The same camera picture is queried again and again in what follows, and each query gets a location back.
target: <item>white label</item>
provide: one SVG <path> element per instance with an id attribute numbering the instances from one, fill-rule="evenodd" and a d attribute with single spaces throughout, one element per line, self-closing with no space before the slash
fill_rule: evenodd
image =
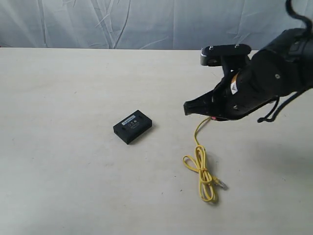
<path id="1" fill-rule="evenodd" d="M 232 94 L 235 94 L 238 91 L 236 80 L 234 82 L 230 83 L 230 91 Z"/>
<path id="2" fill-rule="evenodd" d="M 125 121 L 122 122 L 122 125 L 125 126 L 128 122 L 130 122 L 131 120 L 133 120 L 136 116 L 132 115 L 129 118 L 127 118 Z"/>

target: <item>table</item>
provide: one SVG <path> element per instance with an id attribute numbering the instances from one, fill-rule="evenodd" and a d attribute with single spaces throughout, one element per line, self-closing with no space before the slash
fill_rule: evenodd
<path id="1" fill-rule="evenodd" d="M 313 231 L 313 93 L 274 123 L 211 122 L 199 134 L 228 186 L 212 206 L 182 164 L 204 118 L 183 103 L 221 68 L 199 51 L 0 49 L 0 233 L 293 235 Z M 126 145 L 113 125 L 153 128 Z"/>

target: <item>black box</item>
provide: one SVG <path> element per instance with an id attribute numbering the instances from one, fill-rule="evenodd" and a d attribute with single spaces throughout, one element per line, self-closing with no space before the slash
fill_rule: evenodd
<path id="1" fill-rule="evenodd" d="M 113 127 L 117 134 L 126 144 L 129 144 L 152 126 L 150 118 L 137 110 L 123 121 Z"/>

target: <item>robotic arm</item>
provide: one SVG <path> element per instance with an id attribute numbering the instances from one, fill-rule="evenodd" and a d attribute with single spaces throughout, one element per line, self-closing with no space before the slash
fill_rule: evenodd
<path id="1" fill-rule="evenodd" d="M 203 66 L 222 66 L 224 77 L 210 92 L 184 104 L 185 114 L 202 114 L 218 121 L 241 119 L 275 102 L 258 122 L 273 122 L 291 101 L 313 87 L 312 21 L 296 14 L 291 0 L 286 11 L 306 28 L 285 30 L 250 60 L 248 45 L 210 46 L 201 50 Z M 279 98 L 290 95 L 279 107 Z"/>

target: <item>white backdrop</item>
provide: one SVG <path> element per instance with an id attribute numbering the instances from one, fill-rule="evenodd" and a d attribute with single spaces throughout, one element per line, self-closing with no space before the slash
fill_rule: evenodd
<path id="1" fill-rule="evenodd" d="M 0 0 L 0 46 L 259 49 L 301 22 L 285 0 Z M 313 18 L 312 0 L 293 0 Z"/>

